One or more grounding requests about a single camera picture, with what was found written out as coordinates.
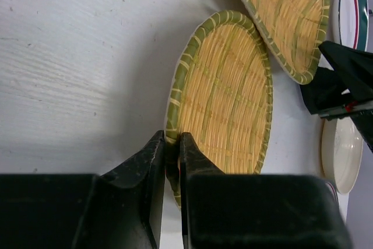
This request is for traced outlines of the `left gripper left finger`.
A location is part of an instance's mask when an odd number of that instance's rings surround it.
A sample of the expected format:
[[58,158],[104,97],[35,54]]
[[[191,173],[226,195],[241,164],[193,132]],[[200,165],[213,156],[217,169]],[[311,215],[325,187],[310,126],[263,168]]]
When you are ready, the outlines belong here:
[[2,248],[159,248],[162,131],[96,174],[1,175]]

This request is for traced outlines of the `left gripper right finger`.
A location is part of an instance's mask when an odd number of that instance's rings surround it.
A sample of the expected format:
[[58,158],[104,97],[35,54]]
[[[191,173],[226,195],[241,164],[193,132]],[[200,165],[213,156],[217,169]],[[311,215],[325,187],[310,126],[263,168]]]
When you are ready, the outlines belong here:
[[185,248],[352,248],[325,180],[224,174],[189,133],[180,139]]

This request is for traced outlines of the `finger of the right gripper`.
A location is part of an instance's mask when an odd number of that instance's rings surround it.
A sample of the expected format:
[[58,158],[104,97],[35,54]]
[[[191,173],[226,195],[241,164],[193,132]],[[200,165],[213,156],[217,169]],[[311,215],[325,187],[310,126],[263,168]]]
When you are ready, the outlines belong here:
[[319,114],[330,108],[341,107],[350,101],[350,94],[342,94],[347,88],[338,74],[319,67],[313,80],[301,85],[302,99],[309,113]]
[[356,100],[372,100],[372,53],[331,41],[318,48]]

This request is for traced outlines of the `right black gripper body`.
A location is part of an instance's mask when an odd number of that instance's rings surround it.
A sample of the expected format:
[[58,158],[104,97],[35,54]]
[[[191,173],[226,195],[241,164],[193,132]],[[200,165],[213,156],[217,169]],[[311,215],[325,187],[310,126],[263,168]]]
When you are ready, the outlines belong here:
[[372,151],[372,94],[320,94],[319,116],[350,118]]

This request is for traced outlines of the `scoop-shaped woven bamboo tray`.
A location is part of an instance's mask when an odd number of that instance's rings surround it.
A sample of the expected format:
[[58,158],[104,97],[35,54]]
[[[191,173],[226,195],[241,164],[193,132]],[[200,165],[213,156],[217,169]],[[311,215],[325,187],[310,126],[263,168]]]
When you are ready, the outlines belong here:
[[326,39],[330,0],[241,1],[283,70],[298,84],[309,84]]

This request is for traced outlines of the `round woven bamboo tray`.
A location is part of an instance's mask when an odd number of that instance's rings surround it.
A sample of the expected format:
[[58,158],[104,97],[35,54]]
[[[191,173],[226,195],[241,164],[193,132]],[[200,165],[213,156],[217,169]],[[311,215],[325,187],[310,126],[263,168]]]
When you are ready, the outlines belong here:
[[273,111],[269,56],[252,20],[234,10],[206,19],[181,54],[168,98],[166,175],[181,203],[176,147],[189,132],[222,172],[259,174]]

